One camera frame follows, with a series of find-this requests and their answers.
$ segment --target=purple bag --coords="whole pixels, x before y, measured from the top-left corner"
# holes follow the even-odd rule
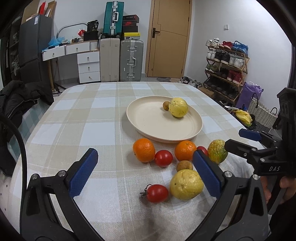
[[[253,84],[248,84],[247,82],[244,83],[244,87],[242,89],[242,92],[239,96],[239,100],[237,102],[237,105],[235,106],[238,109],[242,109],[243,105],[246,109],[249,108],[249,105],[251,103],[251,99],[254,93],[257,94],[258,100],[261,97],[261,93],[263,92],[263,89],[260,86]]]

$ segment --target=beige plate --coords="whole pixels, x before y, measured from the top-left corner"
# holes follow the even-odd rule
[[[172,98],[147,96],[130,103],[126,115],[142,135],[159,142],[176,143],[190,140],[202,129],[202,118],[188,105],[188,113],[182,118],[172,116],[163,109],[165,101]]]

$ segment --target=wooden shoe rack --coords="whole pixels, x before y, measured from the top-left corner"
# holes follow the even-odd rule
[[[218,79],[221,79],[221,80],[229,83],[232,87],[235,87],[235,88],[238,89],[239,94],[237,95],[237,97],[235,99],[230,99],[228,96],[225,96],[224,94],[218,92],[217,90],[214,90],[211,87],[205,85],[207,89],[209,89],[209,90],[211,90],[211,91],[219,94],[220,96],[226,98],[227,100],[235,103],[238,100],[240,93],[242,92],[242,88],[243,88],[243,85],[244,85],[244,79],[246,78],[246,76],[248,74],[247,64],[248,64],[250,58],[247,57],[244,53],[233,51],[233,50],[221,49],[221,48],[217,48],[217,47],[215,47],[215,48],[208,47],[208,49],[209,50],[216,50],[216,51],[221,50],[222,52],[223,51],[224,52],[228,52],[231,55],[231,57],[238,57],[238,58],[243,58],[244,59],[245,64],[244,64],[244,66],[241,69],[239,69],[239,68],[237,68],[235,66],[229,65],[229,64],[224,64],[224,63],[221,63],[221,62],[218,62],[218,61],[215,61],[215,60],[207,59],[208,64],[218,63],[217,67],[219,68],[219,71],[220,71],[221,67],[226,67],[226,69],[231,69],[231,70],[235,70],[237,72],[241,72],[242,73],[242,80],[241,80],[241,82],[239,84],[236,84],[236,83],[234,83],[232,81],[229,81],[227,79],[224,79],[224,78],[216,75],[215,73],[211,73],[210,71],[205,70],[205,74],[207,76],[207,79],[206,80],[208,80],[211,76],[214,76],[214,77],[216,77]]]

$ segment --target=red tomato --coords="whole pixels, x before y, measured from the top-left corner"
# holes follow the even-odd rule
[[[155,154],[155,163],[160,167],[167,167],[173,161],[173,155],[167,150],[158,151]]]
[[[146,196],[149,202],[159,203],[165,201],[168,198],[168,189],[160,184],[149,184],[145,188],[145,192],[141,194],[142,197]]]
[[[203,146],[197,147],[197,150],[201,150],[206,156],[209,156],[207,149]]]

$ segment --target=wooden door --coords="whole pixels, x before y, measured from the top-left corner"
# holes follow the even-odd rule
[[[190,0],[155,0],[148,77],[182,76],[190,9]]]

